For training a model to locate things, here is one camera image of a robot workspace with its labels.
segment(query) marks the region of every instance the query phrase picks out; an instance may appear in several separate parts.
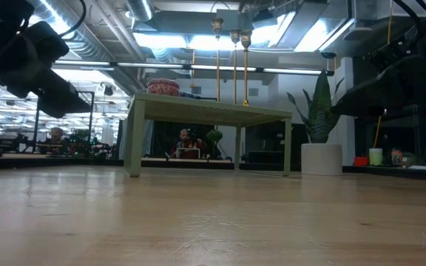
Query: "table top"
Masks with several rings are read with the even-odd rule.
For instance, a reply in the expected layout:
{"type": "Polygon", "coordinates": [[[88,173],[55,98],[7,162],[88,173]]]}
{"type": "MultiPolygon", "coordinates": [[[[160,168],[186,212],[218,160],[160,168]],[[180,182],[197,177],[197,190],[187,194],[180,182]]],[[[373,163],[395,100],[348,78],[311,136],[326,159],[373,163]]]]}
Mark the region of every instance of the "table top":
{"type": "Polygon", "coordinates": [[[133,105],[139,100],[146,102],[146,119],[166,122],[246,127],[292,116],[274,109],[146,93],[136,93],[133,105]]]}

